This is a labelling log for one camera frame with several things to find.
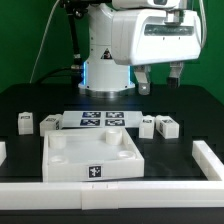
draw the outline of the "black table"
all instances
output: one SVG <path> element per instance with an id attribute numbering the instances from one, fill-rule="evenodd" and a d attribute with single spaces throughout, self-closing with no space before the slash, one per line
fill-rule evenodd
<path id="1" fill-rule="evenodd" d="M 153 86 L 149 96 L 97 99 L 78 94 L 69 85 L 14 85 L 0 94 L 0 141 L 7 160 L 0 167 L 0 182 L 41 182 L 42 144 L 39 123 L 49 114 L 72 111 L 142 111 L 143 115 L 168 115 L 180 124 L 179 139 L 139 139 L 138 129 L 128 128 L 145 159 L 145 176 L 136 180 L 206 180 L 192 158 L 192 142 L 205 140 L 224 159 L 224 106 L 205 89 L 181 86 L 171 90 Z M 18 135 L 18 113 L 32 112 L 34 134 Z M 0 223 L 216 223 L 222 208 L 0 211 Z"/>

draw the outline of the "green wall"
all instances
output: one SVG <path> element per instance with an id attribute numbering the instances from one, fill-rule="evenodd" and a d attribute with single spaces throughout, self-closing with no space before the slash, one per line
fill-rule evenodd
<path id="1" fill-rule="evenodd" d="M 186 63 L 182 84 L 206 88 L 224 103 L 224 1 L 204 0 L 208 39 L 199 60 Z M 16 83 L 28 83 L 47 19 L 55 0 L 7 0 L 0 9 L 0 91 Z M 194 0 L 198 10 L 198 0 Z M 88 56 L 87 19 L 78 22 L 79 41 L 84 58 Z M 65 11 L 57 8 L 35 79 L 51 69 L 70 66 L 72 50 Z M 153 65 L 152 79 L 165 83 L 169 64 Z"/>

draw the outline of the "white box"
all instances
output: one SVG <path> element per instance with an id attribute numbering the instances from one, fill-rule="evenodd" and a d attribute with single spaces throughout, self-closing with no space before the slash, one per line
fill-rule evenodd
<path id="1" fill-rule="evenodd" d="M 179 124 L 169 116 L 156 117 L 156 130 L 165 138 L 179 138 Z"/>
<path id="2" fill-rule="evenodd" d="M 6 148 L 5 142 L 0 142 L 0 166 L 6 159 Z"/>
<path id="3" fill-rule="evenodd" d="M 19 135 L 33 134 L 33 114 L 28 112 L 20 113 L 18 116 Z"/>
<path id="4" fill-rule="evenodd" d="M 153 139 L 155 118 L 148 115 L 142 118 L 139 125 L 139 138 Z"/>
<path id="5" fill-rule="evenodd" d="M 144 159 L 125 128 L 61 130 L 45 133 L 42 168 L 44 182 L 132 178 L 144 176 Z"/>
<path id="6" fill-rule="evenodd" d="M 62 115 L 49 115 L 40 123 L 40 136 L 44 137 L 45 131 L 62 129 Z"/>

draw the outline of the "white rectangular block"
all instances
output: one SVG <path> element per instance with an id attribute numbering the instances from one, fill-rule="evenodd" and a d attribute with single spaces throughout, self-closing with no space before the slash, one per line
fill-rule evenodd
<path id="1" fill-rule="evenodd" d="M 18 116 L 19 135 L 33 134 L 33 114 L 24 112 Z"/>
<path id="2" fill-rule="evenodd" d="M 224 181 L 224 165 L 204 141 L 194 141 L 192 156 L 208 178 Z"/>
<path id="3" fill-rule="evenodd" d="M 179 138 L 179 124 L 169 116 L 156 117 L 156 130 L 165 138 Z"/>
<path id="4" fill-rule="evenodd" d="M 45 131 L 62 129 L 62 115 L 49 115 L 40 123 L 40 136 L 44 136 Z"/>
<path id="5" fill-rule="evenodd" d="M 82 209 L 118 209 L 118 183 L 86 183 L 82 188 Z"/>
<path id="6" fill-rule="evenodd" d="M 6 159 L 6 148 L 5 142 L 0 142 L 0 166 Z"/>
<path id="7" fill-rule="evenodd" d="M 139 138 L 153 139 L 155 118 L 144 116 L 139 125 Z"/>

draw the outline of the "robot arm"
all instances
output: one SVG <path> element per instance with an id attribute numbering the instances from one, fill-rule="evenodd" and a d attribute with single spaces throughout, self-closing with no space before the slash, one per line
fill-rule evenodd
<path id="1" fill-rule="evenodd" d="M 201 41 L 201 22 L 196 12 L 187 10 L 189 2 L 61 0 L 62 7 L 69 7 L 69 13 L 76 19 L 89 14 L 91 51 L 84 63 L 80 90 L 93 95 L 101 92 L 114 95 L 133 88 L 129 79 L 131 65 L 136 66 L 139 92 L 145 95 L 150 86 L 149 65 L 164 62 L 171 63 L 168 84 L 179 86 L 183 61 L 197 59 L 206 39 Z M 118 11 L 101 3 L 112 3 Z M 107 51 L 110 58 L 102 57 Z"/>

